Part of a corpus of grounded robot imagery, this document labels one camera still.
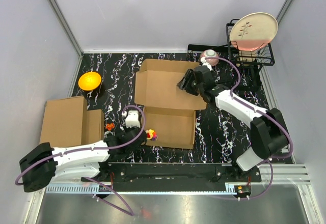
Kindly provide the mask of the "colourful flower toy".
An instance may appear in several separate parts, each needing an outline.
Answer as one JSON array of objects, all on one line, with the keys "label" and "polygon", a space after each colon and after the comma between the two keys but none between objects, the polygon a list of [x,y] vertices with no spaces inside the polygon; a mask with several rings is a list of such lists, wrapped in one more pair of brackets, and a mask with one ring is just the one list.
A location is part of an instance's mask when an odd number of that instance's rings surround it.
[{"label": "colourful flower toy", "polygon": [[146,136],[147,136],[147,140],[150,141],[156,141],[158,138],[156,132],[152,129],[146,130]]}]

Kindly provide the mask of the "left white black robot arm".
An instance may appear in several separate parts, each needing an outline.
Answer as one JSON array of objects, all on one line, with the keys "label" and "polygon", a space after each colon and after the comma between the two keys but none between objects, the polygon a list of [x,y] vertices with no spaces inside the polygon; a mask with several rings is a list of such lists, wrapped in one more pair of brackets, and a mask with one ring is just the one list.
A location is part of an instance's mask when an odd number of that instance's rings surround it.
[{"label": "left white black robot arm", "polygon": [[132,127],[95,143],[58,148],[49,142],[41,143],[19,161],[20,175],[15,185],[24,192],[34,192],[54,181],[96,178],[105,181],[110,169],[105,162],[117,161],[134,148],[144,144],[147,133]]}]

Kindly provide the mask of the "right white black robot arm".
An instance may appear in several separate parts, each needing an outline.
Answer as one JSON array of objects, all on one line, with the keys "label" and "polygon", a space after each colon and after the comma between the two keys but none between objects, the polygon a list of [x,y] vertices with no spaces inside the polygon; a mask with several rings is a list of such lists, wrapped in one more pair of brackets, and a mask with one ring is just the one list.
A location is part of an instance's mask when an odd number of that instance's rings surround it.
[{"label": "right white black robot arm", "polygon": [[229,88],[214,82],[207,66],[188,69],[177,87],[224,110],[244,122],[250,129],[251,146],[237,157],[231,169],[236,181],[243,181],[250,170],[268,160],[290,144],[291,138],[286,129],[282,113],[276,109],[255,106],[235,95]]}]

